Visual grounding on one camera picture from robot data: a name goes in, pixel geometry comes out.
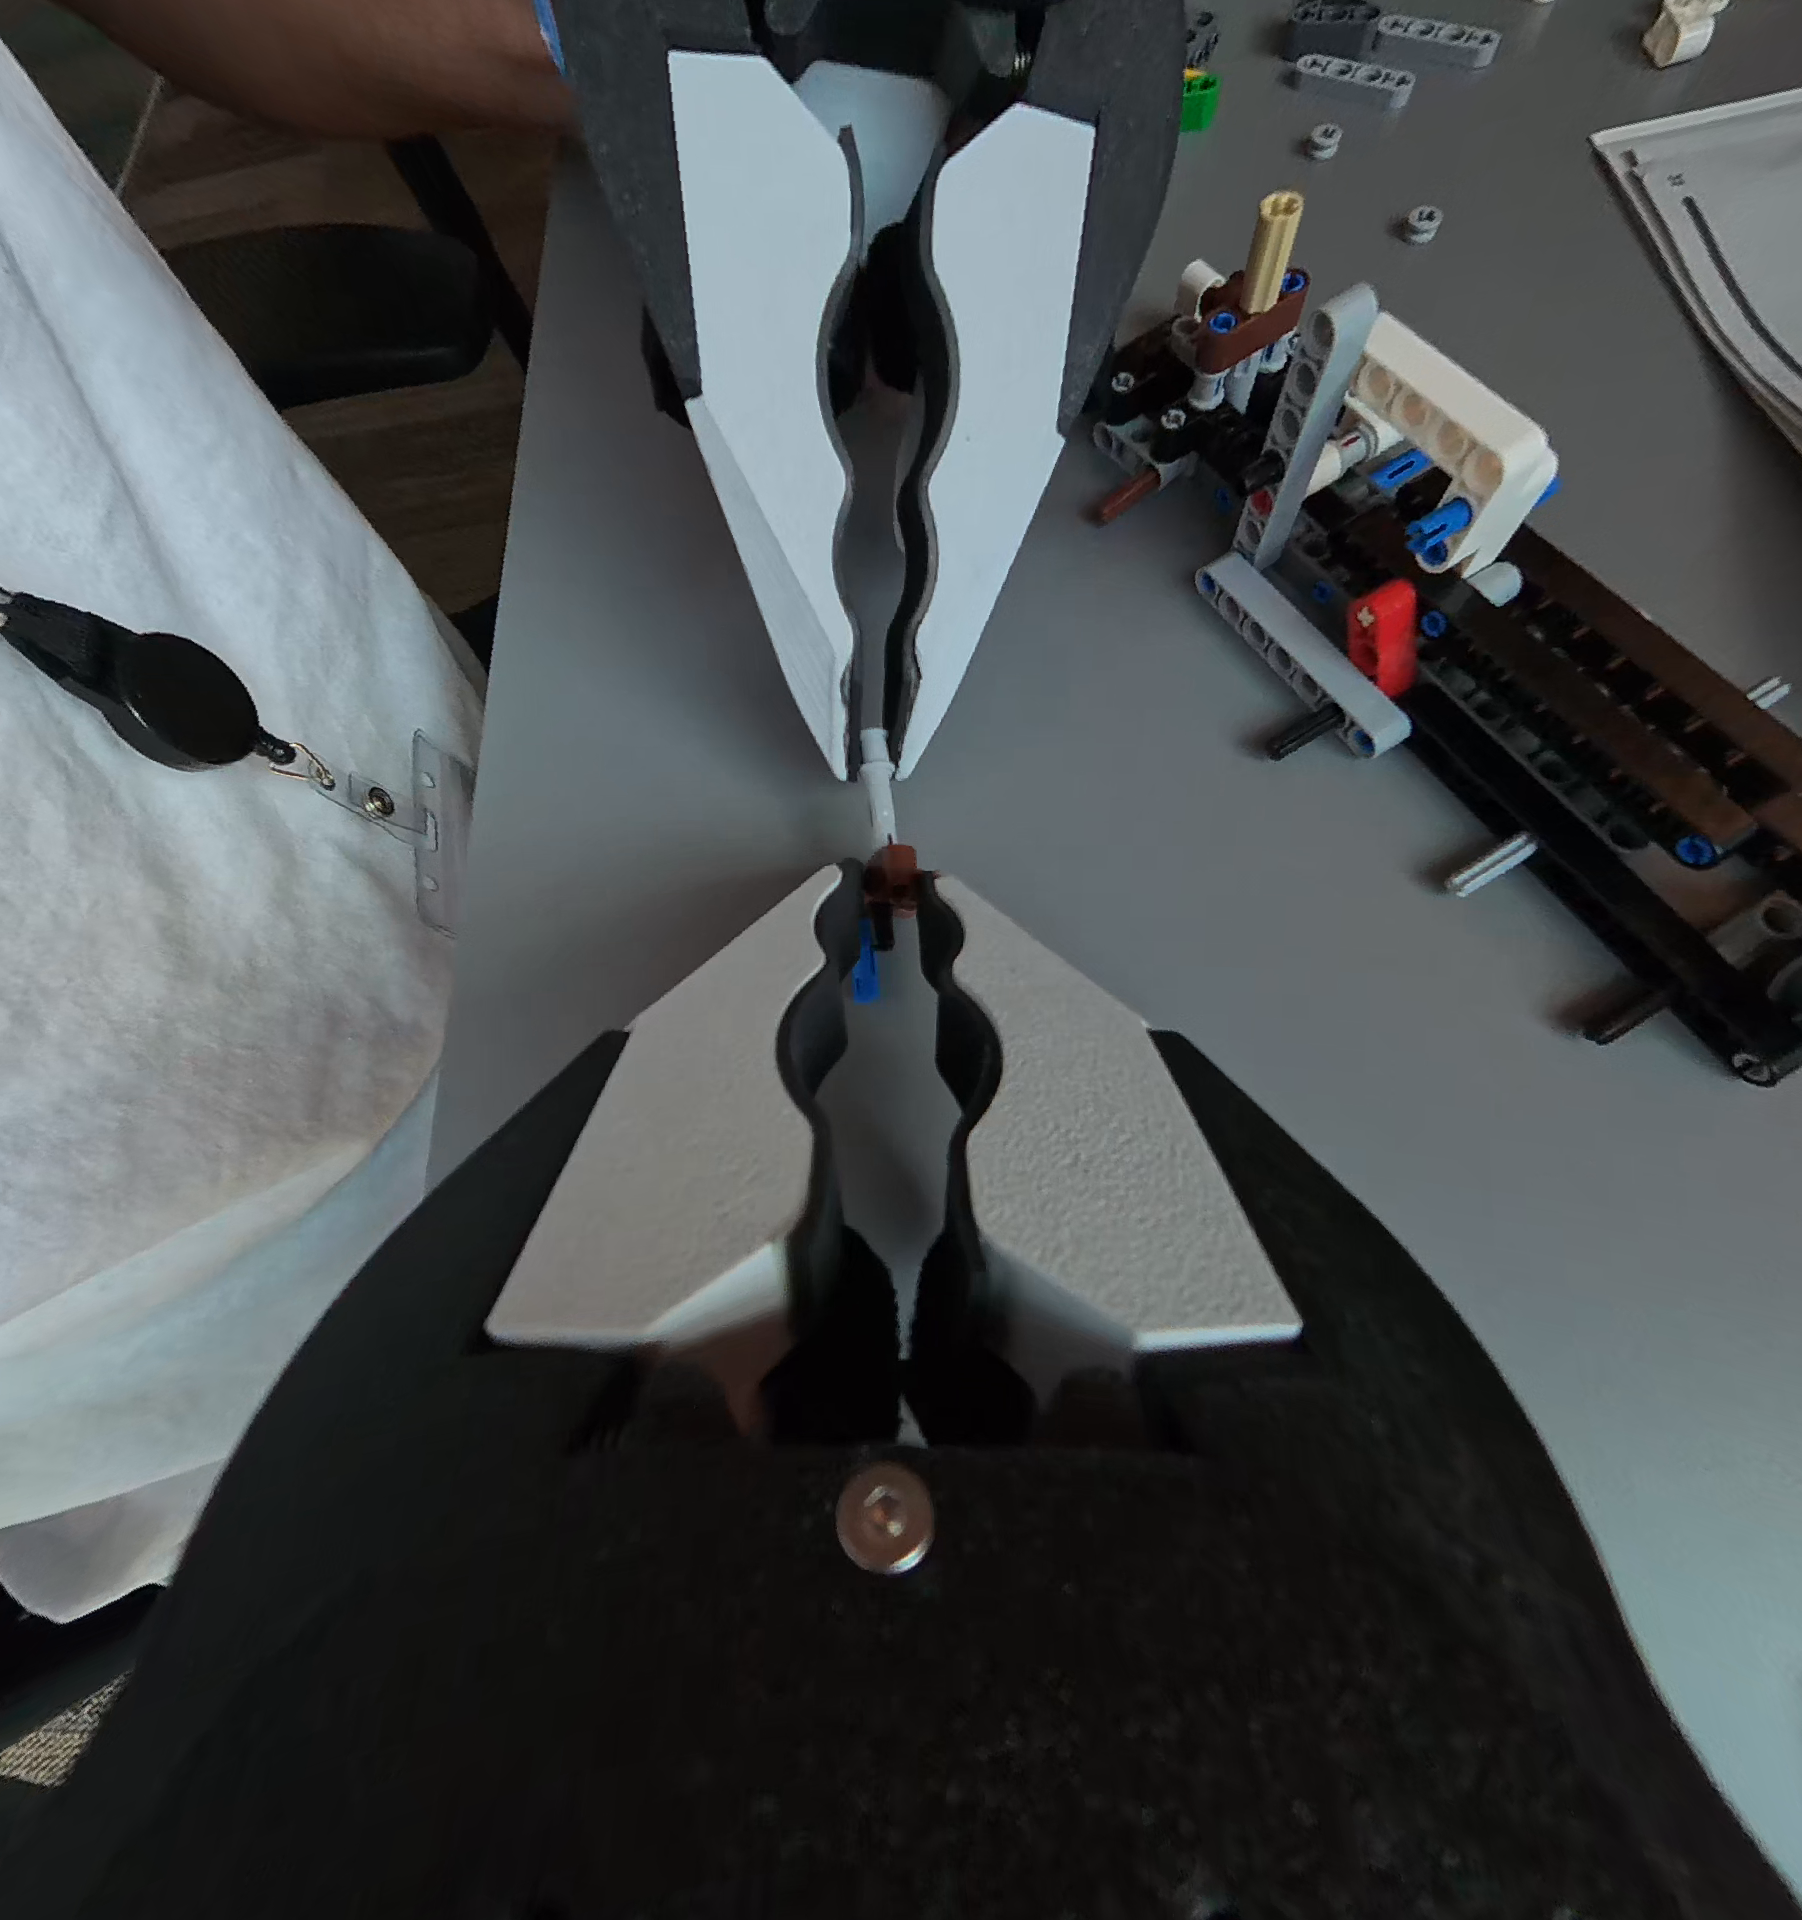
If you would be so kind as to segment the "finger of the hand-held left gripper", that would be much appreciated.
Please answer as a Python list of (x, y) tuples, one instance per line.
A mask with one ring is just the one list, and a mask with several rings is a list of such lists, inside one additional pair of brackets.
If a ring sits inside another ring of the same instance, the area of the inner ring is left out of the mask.
[(1093, 150), (1089, 124), (1015, 104), (931, 183), (919, 252), (940, 358), (895, 499), (908, 575), (887, 636), (900, 781), (946, 719), (1057, 465)]
[(862, 163), (759, 54), (668, 54), (697, 391), (685, 415), (793, 706), (849, 776), (852, 476), (826, 350), (863, 239)]

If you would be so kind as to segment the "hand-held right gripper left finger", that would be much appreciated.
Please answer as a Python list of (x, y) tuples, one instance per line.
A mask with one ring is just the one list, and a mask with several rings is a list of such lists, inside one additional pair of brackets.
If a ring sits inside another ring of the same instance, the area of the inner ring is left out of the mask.
[(862, 862), (816, 871), (625, 1027), (489, 1341), (689, 1364), (744, 1435), (787, 1427), (770, 1380), (844, 1259), (817, 1091), (862, 907)]

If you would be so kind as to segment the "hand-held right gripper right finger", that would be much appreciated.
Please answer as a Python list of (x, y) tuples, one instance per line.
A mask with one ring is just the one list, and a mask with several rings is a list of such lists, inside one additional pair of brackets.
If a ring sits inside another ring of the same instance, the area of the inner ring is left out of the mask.
[(962, 881), (921, 879), (915, 929), (956, 1121), (914, 1410), (1042, 1413), (1080, 1374), (1298, 1341), (1160, 1033)]

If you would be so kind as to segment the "brown lego connector with blue pin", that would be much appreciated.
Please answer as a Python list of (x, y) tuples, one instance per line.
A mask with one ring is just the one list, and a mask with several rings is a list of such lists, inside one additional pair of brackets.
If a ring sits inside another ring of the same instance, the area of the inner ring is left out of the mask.
[(862, 871), (858, 907), (858, 948), (847, 975), (853, 1006), (875, 1005), (881, 998), (884, 968), (895, 952), (897, 927), (918, 915), (919, 862), (915, 849), (906, 843), (887, 843), (878, 849)]

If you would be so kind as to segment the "person's left forearm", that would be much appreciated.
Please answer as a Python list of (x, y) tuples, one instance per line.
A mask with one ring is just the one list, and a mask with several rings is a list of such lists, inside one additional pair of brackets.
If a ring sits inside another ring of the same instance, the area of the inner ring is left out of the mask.
[(334, 138), (559, 133), (572, 93), (529, 2), (70, 2), (176, 93)]

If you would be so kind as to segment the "lego instruction booklet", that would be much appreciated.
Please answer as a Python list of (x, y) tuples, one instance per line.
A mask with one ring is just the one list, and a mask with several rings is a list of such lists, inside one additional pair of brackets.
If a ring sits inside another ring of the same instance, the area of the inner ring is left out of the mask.
[(1691, 325), (1802, 457), (1802, 88), (1588, 143)]

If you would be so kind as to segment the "black office chair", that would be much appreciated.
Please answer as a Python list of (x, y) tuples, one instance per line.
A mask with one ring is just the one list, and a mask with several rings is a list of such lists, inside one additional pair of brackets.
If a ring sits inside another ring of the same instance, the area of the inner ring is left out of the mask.
[(529, 363), (529, 303), (441, 141), (394, 141), (385, 156), (421, 229), (281, 226), (166, 255), (280, 413), (443, 387), (473, 374), (492, 343)]

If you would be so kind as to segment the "clear badge holder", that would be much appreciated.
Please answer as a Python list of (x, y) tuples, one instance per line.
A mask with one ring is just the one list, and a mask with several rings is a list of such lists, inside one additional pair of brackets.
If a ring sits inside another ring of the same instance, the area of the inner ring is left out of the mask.
[(253, 756), (274, 774), (314, 789), (362, 826), (407, 851), (419, 925), (453, 940), (461, 916), (475, 768), (428, 732), (409, 737), (405, 781), (335, 771), (301, 742), (255, 732)]

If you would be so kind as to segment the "white shirt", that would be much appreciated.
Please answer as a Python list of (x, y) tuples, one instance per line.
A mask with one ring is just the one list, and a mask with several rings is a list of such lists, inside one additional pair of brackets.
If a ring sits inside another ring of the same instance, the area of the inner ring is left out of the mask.
[(0, 38), (0, 588), (223, 660), (334, 795), (179, 772), (0, 636), (0, 1586), (166, 1583), (242, 1430), (418, 1202), (453, 975), (414, 750), (473, 660)]

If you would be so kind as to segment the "black badge reel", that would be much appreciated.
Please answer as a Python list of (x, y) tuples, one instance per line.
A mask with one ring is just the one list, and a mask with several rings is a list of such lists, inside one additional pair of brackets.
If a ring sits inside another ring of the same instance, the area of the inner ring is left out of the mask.
[(121, 635), (108, 642), (96, 706), (136, 754), (173, 772), (255, 756), (261, 724), (242, 679), (199, 642)]

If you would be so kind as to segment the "partly built lego vehicle frame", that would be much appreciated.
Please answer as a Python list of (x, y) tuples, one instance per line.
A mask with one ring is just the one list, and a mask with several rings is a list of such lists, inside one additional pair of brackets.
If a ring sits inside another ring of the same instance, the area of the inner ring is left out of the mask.
[(1382, 311), (1313, 300), (1304, 198), (1256, 211), (1244, 264), (1192, 259), (1088, 394), (1122, 480), (1098, 527), (1217, 484), (1192, 588), (1298, 702), (1263, 754), (1405, 752), (1497, 835), (1444, 881), (1528, 868), (1632, 979), (1581, 1030), (1657, 1016), (1738, 1082), (1802, 1070), (1802, 737), (1538, 532), (1560, 463), (1535, 421)]

